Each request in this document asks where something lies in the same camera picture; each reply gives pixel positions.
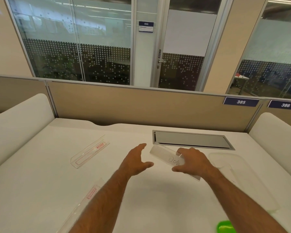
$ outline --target beige wall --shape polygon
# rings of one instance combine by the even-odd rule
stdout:
[[[225,94],[266,0],[234,0],[204,92]]]
[[[0,12],[0,75],[32,77],[4,0]]]

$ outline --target person's left hand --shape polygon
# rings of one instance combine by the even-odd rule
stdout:
[[[147,168],[150,168],[154,165],[153,162],[145,162],[141,161],[141,151],[144,149],[146,144],[140,144],[136,146],[134,149],[129,151],[128,155],[123,160],[120,165],[119,170],[126,172],[129,177],[138,175],[143,172]]]

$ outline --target person's right hand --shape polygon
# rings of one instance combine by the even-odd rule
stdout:
[[[172,171],[183,172],[189,175],[200,176],[205,178],[209,175],[215,167],[210,163],[204,153],[194,148],[184,149],[179,148],[177,153],[184,158],[185,164],[174,166]]]

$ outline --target white desk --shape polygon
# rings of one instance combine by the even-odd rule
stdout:
[[[291,176],[246,133],[116,124],[52,121],[0,166],[0,232],[55,233],[94,181],[109,179],[130,149],[147,143],[143,161],[155,165],[129,181],[117,232],[215,232],[227,220],[207,183],[182,173],[149,154],[152,130],[223,134],[272,192],[281,209],[273,214],[291,232]],[[79,169],[70,158],[106,135],[110,145]],[[226,152],[200,149],[206,155]]]

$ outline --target forearm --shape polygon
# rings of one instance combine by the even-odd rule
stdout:
[[[205,178],[237,233],[286,233],[260,205],[227,180],[217,168]]]
[[[111,233],[129,178],[118,169],[93,197],[70,233]]]

